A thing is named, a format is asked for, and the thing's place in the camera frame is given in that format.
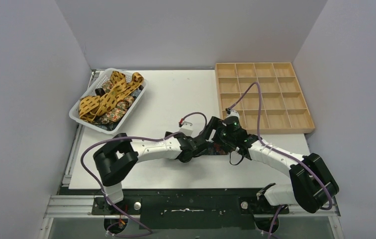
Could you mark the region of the dark floral tie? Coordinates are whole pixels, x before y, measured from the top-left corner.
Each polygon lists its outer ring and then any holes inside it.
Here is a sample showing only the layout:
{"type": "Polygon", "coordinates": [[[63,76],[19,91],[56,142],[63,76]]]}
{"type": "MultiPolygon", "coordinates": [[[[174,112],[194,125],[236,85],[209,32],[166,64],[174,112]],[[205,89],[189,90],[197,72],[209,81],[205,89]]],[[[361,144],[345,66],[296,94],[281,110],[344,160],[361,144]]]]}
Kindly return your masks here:
{"type": "Polygon", "coordinates": [[[230,150],[223,148],[221,145],[208,141],[206,147],[202,149],[195,157],[200,157],[204,155],[218,156],[218,155],[228,155],[230,150]]]}

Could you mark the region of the wooden compartment tray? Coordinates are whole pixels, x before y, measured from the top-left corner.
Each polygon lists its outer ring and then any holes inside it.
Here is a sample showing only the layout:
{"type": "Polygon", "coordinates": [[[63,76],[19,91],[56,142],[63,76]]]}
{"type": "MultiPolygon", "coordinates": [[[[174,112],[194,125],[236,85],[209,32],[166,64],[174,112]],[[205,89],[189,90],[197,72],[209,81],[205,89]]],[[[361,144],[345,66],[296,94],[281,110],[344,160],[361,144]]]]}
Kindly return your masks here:
{"type": "Polygon", "coordinates": [[[311,133],[315,130],[290,62],[217,63],[220,117],[234,106],[248,133],[311,133]]]}

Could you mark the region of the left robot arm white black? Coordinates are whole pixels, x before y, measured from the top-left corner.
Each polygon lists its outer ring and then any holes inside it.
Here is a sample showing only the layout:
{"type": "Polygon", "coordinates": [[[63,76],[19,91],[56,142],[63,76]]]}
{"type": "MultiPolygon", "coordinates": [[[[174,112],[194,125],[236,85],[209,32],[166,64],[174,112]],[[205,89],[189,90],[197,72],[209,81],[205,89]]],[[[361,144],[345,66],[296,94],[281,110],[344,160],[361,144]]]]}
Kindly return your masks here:
{"type": "Polygon", "coordinates": [[[176,159],[186,163],[208,152],[211,142],[199,135],[187,136],[182,132],[167,132],[164,138],[151,139],[118,134],[107,140],[93,154],[105,194],[105,208],[112,214],[124,208],[122,181],[136,163],[156,159],[176,159]]]}

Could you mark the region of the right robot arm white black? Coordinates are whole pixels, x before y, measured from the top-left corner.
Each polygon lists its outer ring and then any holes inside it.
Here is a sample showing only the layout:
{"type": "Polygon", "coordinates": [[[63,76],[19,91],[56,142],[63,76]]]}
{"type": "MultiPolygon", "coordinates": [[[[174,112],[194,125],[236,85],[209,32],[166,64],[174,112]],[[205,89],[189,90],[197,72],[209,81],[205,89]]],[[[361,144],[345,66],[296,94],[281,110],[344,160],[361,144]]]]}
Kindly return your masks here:
{"type": "Polygon", "coordinates": [[[212,141],[221,149],[263,163],[290,179],[289,184],[271,183],[259,191],[258,199],[265,204],[299,205],[309,213],[333,207],[339,186],[318,154],[303,155],[272,146],[262,137],[247,133],[235,116],[225,120],[212,117],[204,133],[209,136],[211,131],[215,131],[212,141]]]}

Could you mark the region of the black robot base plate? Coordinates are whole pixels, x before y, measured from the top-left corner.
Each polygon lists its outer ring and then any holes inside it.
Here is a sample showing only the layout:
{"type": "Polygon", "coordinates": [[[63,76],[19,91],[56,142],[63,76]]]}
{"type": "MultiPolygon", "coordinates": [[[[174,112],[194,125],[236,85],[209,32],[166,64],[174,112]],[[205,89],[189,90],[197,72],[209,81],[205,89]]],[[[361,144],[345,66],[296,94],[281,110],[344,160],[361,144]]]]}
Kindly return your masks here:
{"type": "Polygon", "coordinates": [[[153,230],[220,229],[252,230],[256,225],[268,230],[276,206],[257,197],[258,188],[250,189],[125,189],[117,208],[104,197],[96,197],[92,213],[96,216],[125,214],[139,217],[153,230]]]}

